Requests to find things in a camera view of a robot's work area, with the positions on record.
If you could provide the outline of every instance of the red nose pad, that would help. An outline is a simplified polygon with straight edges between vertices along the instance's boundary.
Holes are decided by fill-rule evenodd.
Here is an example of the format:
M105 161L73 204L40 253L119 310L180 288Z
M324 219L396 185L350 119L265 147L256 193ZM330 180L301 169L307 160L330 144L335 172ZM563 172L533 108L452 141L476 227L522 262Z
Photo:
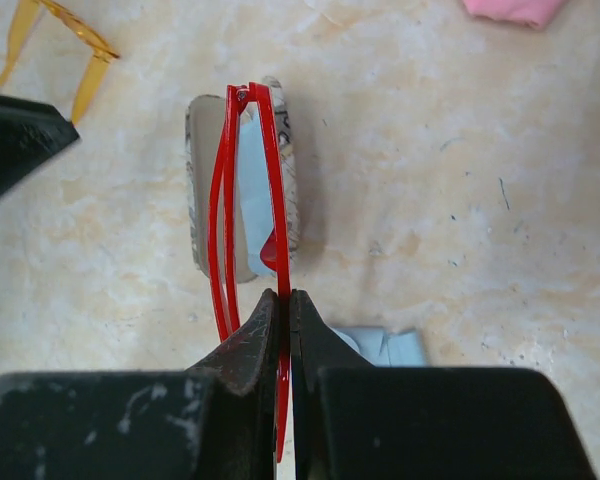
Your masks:
M271 235L267 238L267 241L260 250L260 260L264 263L268 268L276 271L276 234L273 230L271 230Z

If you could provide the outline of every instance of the beige countertop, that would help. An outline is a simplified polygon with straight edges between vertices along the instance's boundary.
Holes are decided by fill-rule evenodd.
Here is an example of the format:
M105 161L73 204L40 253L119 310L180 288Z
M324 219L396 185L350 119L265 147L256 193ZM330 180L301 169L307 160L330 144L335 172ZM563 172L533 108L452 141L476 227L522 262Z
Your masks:
M293 285L333 325L418 327L435 365L544 372L600 474L600 1L543 33L451 0L63 4L122 58L82 142L0 200L0 373L181 368L217 344L184 112L270 74L295 133ZM47 14L3 93L68 116L89 56ZM243 315L271 284L240 287Z

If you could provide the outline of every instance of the red glasses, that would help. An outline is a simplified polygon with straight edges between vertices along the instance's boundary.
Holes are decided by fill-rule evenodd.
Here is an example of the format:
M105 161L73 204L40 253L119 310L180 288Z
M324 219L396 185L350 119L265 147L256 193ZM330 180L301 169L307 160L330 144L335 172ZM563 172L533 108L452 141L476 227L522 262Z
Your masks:
M289 278L289 243L287 239L287 221L284 207L284 186L280 168L280 153L276 139L276 127L269 87L257 83L249 86L227 87L227 110L218 146L216 164L211 179L209 208L208 252L211 295L216 314L216 324L220 341L240 327L238 314L238 295L236 286L235 259L235 196L236 196L236 159L240 115L250 102L256 102L260 111L260 126L264 142L264 152L269 174L271 203L273 205L273 231L260 252L262 262L276 272L278 278L278 297L280 301L280 359L278 362L278 412L277 412L277 451L278 462L282 460L284 434L287 425L287 405L289 400L289 298L291 281ZM224 278L222 285L220 257L218 255L218 208L220 191L223 192L224 205Z

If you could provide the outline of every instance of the marble tabletop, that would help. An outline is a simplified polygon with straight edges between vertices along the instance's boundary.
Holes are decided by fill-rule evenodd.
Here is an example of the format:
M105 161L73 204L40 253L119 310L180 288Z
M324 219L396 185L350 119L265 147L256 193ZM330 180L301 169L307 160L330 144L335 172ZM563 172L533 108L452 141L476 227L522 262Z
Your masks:
M303 222L293 285L332 325L420 329L432 364L543 372L600 474L600 1L545 32L451 0L62 3L121 59L81 143L0 200L0 373L182 368L217 344L185 108L274 75ZM46 14L2 91L68 116L89 56ZM243 316L270 285L240 287Z

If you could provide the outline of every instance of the pink fabric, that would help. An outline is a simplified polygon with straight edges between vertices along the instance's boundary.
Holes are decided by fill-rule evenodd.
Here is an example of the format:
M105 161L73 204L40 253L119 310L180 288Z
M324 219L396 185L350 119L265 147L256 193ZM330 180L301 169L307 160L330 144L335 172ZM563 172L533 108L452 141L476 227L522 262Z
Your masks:
M567 0L464 0L469 13L492 20L546 27Z

